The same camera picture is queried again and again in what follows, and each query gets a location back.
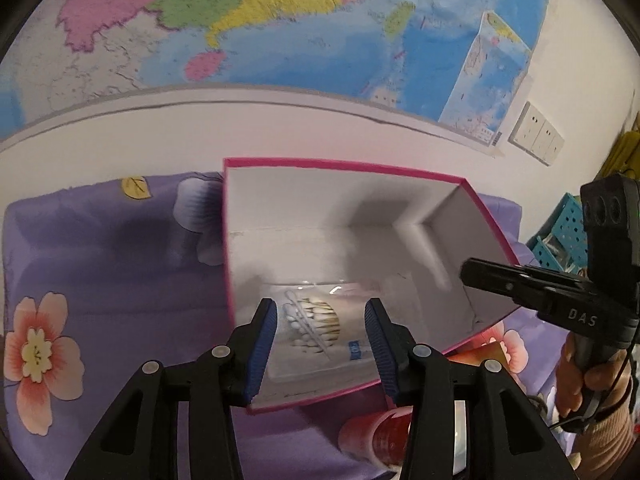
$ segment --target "blue label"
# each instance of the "blue label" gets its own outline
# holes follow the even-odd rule
[[[349,341],[349,352],[351,352],[351,357],[349,361],[362,359],[362,352],[360,351],[360,343],[358,343],[357,341]]]

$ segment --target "blue gripper pad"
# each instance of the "blue gripper pad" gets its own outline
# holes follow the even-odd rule
[[[276,334],[276,328],[278,327],[276,302],[273,300],[269,301],[270,304],[264,316],[260,333],[255,339],[254,351],[247,361],[246,384],[244,386],[244,392],[242,393],[247,404],[249,404],[258,394],[258,391],[260,391],[260,384],[262,384],[264,371],[267,367],[267,360],[271,352],[271,345],[273,344],[273,338]]]
[[[396,363],[389,342],[386,340],[378,314],[376,314],[373,307],[373,301],[380,300],[367,301],[364,307],[364,327],[367,330],[369,344],[376,360],[382,386],[385,389],[385,393],[396,402],[399,393],[398,363]]]

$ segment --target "purple tablecloth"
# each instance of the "purple tablecloth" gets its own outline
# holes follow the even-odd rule
[[[18,413],[20,386],[5,379],[10,438],[36,480],[64,478],[104,410],[143,362],[155,359],[172,365],[190,361],[226,341],[230,325],[223,267],[201,263],[198,257],[207,233],[188,231],[174,218],[178,184],[187,178],[210,180],[213,187],[221,185],[216,174],[156,176],[147,179],[151,198],[146,200],[133,200],[123,192],[120,181],[114,181],[61,190],[7,209],[2,233],[6,330],[20,328],[20,323],[14,324],[14,314],[20,302],[21,308],[28,306],[24,298],[33,298],[43,312],[53,312],[53,296],[45,296],[48,292],[60,294],[66,299],[68,314],[57,334],[59,343],[64,340],[67,349],[75,348],[73,340],[84,365],[80,376],[77,363],[75,367],[69,364],[78,357],[64,362],[62,353],[56,354],[63,345],[51,347],[52,369],[43,368],[44,377],[58,373],[60,380],[58,386],[42,382],[50,390],[46,392],[50,426],[42,415],[46,406],[30,404],[41,401],[34,396],[21,397],[22,415]],[[529,263],[532,254],[517,243],[519,206],[491,197],[483,199],[518,257]],[[212,204],[207,214],[220,219],[220,204]],[[55,298],[59,303],[61,296]],[[547,396],[564,335],[524,311],[514,313],[504,325],[520,333],[528,351],[529,363],[520,378],[530,392],[544,386]],[[30,349],[40,345],[42,350],[45,345],[44,340],[38,342],[36,332],[22,336]],[[11,377],[6,364],[5,377]],[[78,397],[79,381],[82,390]],[[69,397],[77,398],[60,400]],[[30,406],[37,410],[29,412]],[[244,476],[247,480],[375,478],[381,471],[342,455],[335,443],[348,418],[385,408],[382,389],[376,386],[257,416],[234,410]],[[46,436],[30,433],[26,425]],[[186,444],[180,442],[184,450]],[[188,478],[186,467],[182,453],[182,478]]]

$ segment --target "power outlet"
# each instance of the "power outlet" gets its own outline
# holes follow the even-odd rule
[[[546,150],[551,146],[551,142],[558,135],[556,129],[549,123],[549,121],[545,121],[540,129],[540,133],[536,137],[533,146],[529,150],[532,155],[536,156],[540,160],[543,160],[546,155]]]
[[[556,161],[556,158],[558,158],[558,153],[560,153],[563,146],[564,139],[560,137],[559,134],[556,134],[546,150],[545,156],[542,157],[543,162],[546,165],[551,166]]]
[[[527,102],[513,129],[510,141],[530,152],[544,123],[545,118],[540,111]]]

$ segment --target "map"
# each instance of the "map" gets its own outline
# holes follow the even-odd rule
[[[491,146],[547,2],[43,0],[0,64],[0,141],[103,96],[247,84],[370,102]]]

